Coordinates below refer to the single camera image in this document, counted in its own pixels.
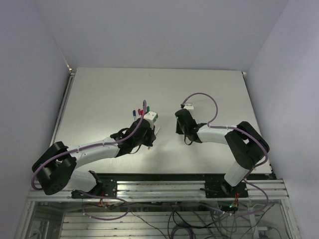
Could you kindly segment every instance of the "white plastic part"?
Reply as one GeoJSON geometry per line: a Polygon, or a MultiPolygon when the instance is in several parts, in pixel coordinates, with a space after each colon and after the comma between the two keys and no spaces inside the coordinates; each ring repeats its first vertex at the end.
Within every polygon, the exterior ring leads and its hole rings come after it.
{"type": "Polygon", "coordinates": [[[90,172],[74,170],[65,189],[76,189],[89,192],[96,185],[96,180],[90,172]]]}
{"type": "MultiPolygon", "coordinates": [[[[107,137],[104,140],[100,140],[97,142],[93,143],[88,143],[84,145],[79,145],[79,146],[70,146],[68,150],[73,150],[73,149],[79,149],[81,147],[95,144],[95,143],[106,143],[106,142],[115,142],[114,139],[107,137]]],[[[81,167],[85,164],[92,163],[95,161],[98,161],[100,159],[104,158],[115,158],[116,155],[119,153],[120,149],[117,144],[112,144],[112,145],[104,145],[104,146],[97,146],[89,149],[85,149],[80,152],[75,152],[71,153],[72,157],[76,158],[76,167],[81,167]]]]}
{"type": "Polygon", "coordinates": [[[152,129],[153,129],[154,123],[158,119],[158,117],[159,117],[158,114],[156,112],[153,112],[153,111],[149,111],[144,115],[144,119],[150,123],[152,129]]]}
{"type": "Polygon", "coordinates": [[[225,174],[224,179],[230,186],[235,187],[244,179],[248,172],[248,169],[243,168],[235,161],[225,174]]]}
{"type": "Polygon", "coordinates": [[[204,125],[198,130],[197,135],[202,142],[223,143],[228,145],[225,135],[230,131],[232,131],[232,129],[209,128],[207,125],[204,125]]]}
{"type": "Polygon", "coordinates": [[[190,111],[190,112],[192,113],[192,111],[194,111],[194,106],[193,106],[192,103],[186,102],[186,103],[184,104],[184,108],[183,108],[183,109],[186,109],[186,110],[188,110],[188,111],[190,111]]]}

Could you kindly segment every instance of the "cable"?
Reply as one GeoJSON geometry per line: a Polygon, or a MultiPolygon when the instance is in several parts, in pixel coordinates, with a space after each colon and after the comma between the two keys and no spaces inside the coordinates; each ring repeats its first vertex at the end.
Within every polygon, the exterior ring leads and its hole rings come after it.
{"type": "Polygon", "coordinates": [[[273,227],[268,227],[270,230],[271,229],[275,229],[277,232],[278,232],[278,234],[279,234],[279,236],[280,236],[280,239],[283,239],[282,237],[281,237],[281,234],[280,234],[280,232],[279,232],[279,230],[277,229],[277,228],[273,228],[273,227]]]}
{"type": "Polygon", "coordinates": [[[237,222],[236,222],[236,218],[234,218],[234,221],[233,221],[233,226],[231,228],[231,232],[230,232],[230,238],[231,236],[233,235],[233,233],[237,232],[237,222]]]}
{"type": "Polygon", "coordinates": [[[125,201],[124,199],[122,199],[122,198],[113,198],[113,197],[107,197],[107,196],[96,196],[96,195],[91,195],[91,194],[86,193],[86,192],[81,191],[81,190],[78,190],[78,191],[79,191],[80,193],[82,193],[82,194],[88,196],[88,197],[91,197],[91,198],[118,200],[118,201],[121,201],[121,202],[125,203],[125,204],[128,206],[127,211],[126,211],[123,215],[118,216],[118,217],[116,217],[116,218],[110,218],[110,219],[108,219],[108,218],[99,218],[99,217],[95,217],[95,216],[91,216],[91,215],[87,214],[87,213],[85,212],[85,206],[90,205],[90,204],[84,204],[84,206],[83,206],[83,208],[82,208],[83,215],[85,215],[85,216],[87,216],[87,217],[89,217],[89,218],[94,218],[94,219],[102,220],[102,221],[113,221],[113,220],[117,220],[117,219],[121,219],[121,218],[125,217],[125,216],[130,212],[130,209],[131,209],[130,204],[129,204],[127,201],[125,201]]]}
{"type": "Polygon", "coordinates": [[[210,227],[210,225],[212,225],[212,224],[214,224],[214,223],[216,223],[216,222],[219,222],[219,220],[217,220],[217,221],[214,221],[214,220],[213,220],[212,223],[205,224],[205,226],[203,226],[203,227],[192,226],[191,224],[189,224],[188,222],[186,222],[186,221],[184,220],[184,218],[183,218],[177,211],[174,211],[174,213],[173,213],[173,215],[172,215],[172,218],[173,218],[173,221],[174,221],[174,223],[175,223],[176,225],[179,225],[180,227],[184,227],[184,228],[194,228],[194,229],[214,228],[214,227],[210,227]],[[181,224],[179,224],[179,223],[177,223],[177,222],[175,221],[175,218],[174,218],[174,214],[175,214],[175,213],[176,213],[176,214],[180,217],[180,219],[186,224],[186,226],[181,225],[181,224]]]}
{"type": "Polygon", "coordinates": [[[145,222],[147,225],[149,225],[149,226],[151,226],[152,228],[158,230],[158,231],[163,235],[163,237],[166,239],[165,234],[164,234],[160,229],[158,229],[157,227],[152,226],[152,225],[149,224],[147,221],[145,221],[143,218],[141,218],[140,216],[134,214],[132,211],[131,211],[131,213],[132,213],[135,217],[138,217],[139,219],[141,219],[141,220],[142,220],[143,222],[145,222]]]}
{"type": "Polygon", "coordinates": [[[260,219],[258,220],[258,222],[256,222],[256,224],[255,224],[254,226],[250,227],[250,228],[241,236],[241,238],[243,238],[243,236],[244,236],[247,232],[249,232],[252,228],[254,228],[254,231],[253,231],[253,236],[254,236],[256,226],[258,225],[258,223],[260,222],[260,220],[263,218],[263,216],[266,214],[266,212],[268,212],[274,205],[275,205],[275,204],[271,205],[271,206],[264,212],[264,214],[260,217],[260,219]]]}
{"type": "Polygon", "coordinates": [[[171,234],[170,234],[170,239],[174,238],[175,233],[179,230],[179,229],[184,229],[188,232],[189,235],[189,239],[196,239],[196,235],[193,232],[192,228],[185,228],[185,227],[180,227],[178,225],[176,225],[175,227],[173,227],[173,229],[171,230],[171,234]]]}
{"type": "Polygon", "coordinates": [[[210,120],[210,121],[208,122],[208,124],[212,123],[212,122],[217,118],[217,115],[218,115],[218,105],[217,105],[216,100],[215,100],[212,96],[210,96],[209,94],[202,93],[202,92],[197,92],[197,93],[191,94],[190,96],[188,96],[188,97],[183,101],[182,105],[184,105],[184,104],[186,103],[186,101],[187,101],[190,97],[195,96],[195,95],[204,95],[204,96],[207,96],[207,97],[209,97],[209,98],[214,102],[214,104],[215,104],[215,106],[216,106],[216,113],[215,113],[214,118],[213,118],[212,120],[210,120]]]}
{"type": "Polygon", "coordinates": [[[185,143],[186,145],[190,146],[190,145],[193,143],[193,141],[191,141],[190,143],[186,143],[186,135],[184,134],[184,143],[185,143]]]}
{"type": "Polygon", "coordinates": [[[214,225],[215,225],[217,231],[218,231],[219,234],[223,237],[224,235],[223,235],[222,231],[220,230],[220,228],[217,226],[216,222],[220,222],[221,220],[223,220],[223,219],[225,219],[225,218],[223,218],[223,216],[221,216],[221,217],[218,217],[218,221],[215,221],[214,214],[215,214],[215,211],[213,211],[213,213],[210,212],[210,215],[211,215],[211,217],[212,217],[213,223],[214,223],[214,225]]]}
{"type": "Polygon", "coordinates": [[[139,149],[141,148],[141,146],[142,146],[142,145],[140,145],[140,146],[138,147],[138,149],[137,149],[134,153],[129,153],[129,154],[135,154],[135,153],[137,153],[137,152],[139,151],[139,149]]]}
{"type": "Polygon", "coordinates": [[[137,130],[138,128],[140,127],[143,119],[144,119],[144,115],[146,114],[146,109],[147,109],[147,102],[146,100],[143,101],[143,114],[137,124],[137,126],[135,127],[135,129],[132,131],[132,133],[130,133],[127,137],[125,138],[122,138],[120,140],[117,140],[117,141],[114,141],[114,142],[106,142],[106,143],[94,143],[94,144],[91,144],[91,145],[87,145],[87,146],[84,146],[82,148],[79,148],[79,149],[74,149],[74,150],[70,150],[70,151],[66,151],[66,152],[63,152],[63,153],[60,153],[50,159],[48,159],[47,161],[45,161],[44,163],[42,163],[34,172],[32,178],[31,178],[31,186],[34,190],[43,190],[42,188],[37,188],[34,184],[34,181],[35,181],[35,178],[37,176],[37,174],[39,173],[39,171],[44,168],[47,164],[49,164],[50,162],[52,162],[53,160],[55,159],[58,159],[59,157],[61,156],[64,156],[66,154],[70,154],[70,153],[75,153],[75,152],[79,152],[79,151],[82,151],[82,150],[85,150],[85,149],[88,149],[88,148],[92,148],[92,147],[97,147],[97,146],[104,146],[104,145],[113,145],[113,144],[117,144],[117,143],[121,143],[125,140],[127,140],[128,138],[130,138],[137,130]]]}
{"type": "MultiPolygon", "coordinates": [[[[204,226],[206,225],[206,223],[205,223],[205,221],[203,220],[203,218],[201,218],[200,216],[199,216],[199,214],[197,214],[196,212],[194,212],[193,211],[193,213],[198,217],[198,219],[200,219],[200,221],[204,224],[204,226]]],[[[210,234],[212,234],[212,236],[214,236],[214,233],[212,232],[212,230],[209,228],[209,227],[206,227],[207,228],[207,230],[208,230],[208,232],[210,233],[210,234]]]]}

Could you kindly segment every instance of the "glass panel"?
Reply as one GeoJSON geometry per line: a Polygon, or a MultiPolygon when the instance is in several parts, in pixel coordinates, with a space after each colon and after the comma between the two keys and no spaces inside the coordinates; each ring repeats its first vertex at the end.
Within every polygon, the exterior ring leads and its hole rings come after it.
{"type": "Polygon", "coordinates": [[[205,202],[228,210],[227,216],[198,202],[130,203],[130,212],[117,220],[102,221],[123,215],[123,203],[38,203],[27,238],[32,239],[289,239],[281,201],[271,201],[263,211],[264,201],[205,202]],[[83,215],[83,206],[88,216],[83,215]]]}

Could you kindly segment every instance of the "blue marker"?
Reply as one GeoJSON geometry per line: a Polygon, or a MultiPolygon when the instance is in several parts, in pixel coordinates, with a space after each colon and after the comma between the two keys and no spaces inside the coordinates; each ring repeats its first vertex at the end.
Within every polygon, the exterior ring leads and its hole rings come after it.
{"type": "Polygon", "coordinates": [[[134,121],[136,121],[136,111],[133,110],[134,121]]]}

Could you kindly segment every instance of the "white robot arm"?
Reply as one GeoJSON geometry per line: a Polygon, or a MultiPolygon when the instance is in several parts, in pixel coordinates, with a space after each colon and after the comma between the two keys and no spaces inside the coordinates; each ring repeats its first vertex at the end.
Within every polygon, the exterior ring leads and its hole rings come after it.
{"type": "MultiPolygon", "coordinates": [[[[230,147],[236,161],[225,174],[222,184],[223,191],[229,193],[233,187],[236,187],[247,177],[247,174],[264,157],[262,149],[253,140],[237,130],[210,128],[206,123],[197,124],[189,111],[192,108],[190,103],[186,104],[186,107],[182,105],[182,108],[175,113],[176,133],[183,134],[185,139],[187,137],[191,143],[214,142],[223,143],[230,147]]],[[[268,144],[248,122],[243,121],[233,127],[245,131],[254,137],[267,152],[269,151],[268,144]]]]}
{"type": "Polygon", "coordinates": [[[124,128],[110,137],[85,145],[68,147],[61,141],[55,142],[36,161],[32,170],[35,172],[46,161],[61,154],[56,160],[42,166],[36,176],[45,194],[55,194],[65,187],[90,192],[93,195],[99,194],[107,189],[104,188],[97,174],[93,171],[80,172],[76,169],[100,159],[116,158],[131,153],[135,147],[142,145],[151,147],[156,139],[154,123],[157,118],[157,113],[148,112],[143,119],[133,122],[130,128],[124,128]],[[131,133],[133,133],[131,137],[122,140],[131,133]]]}

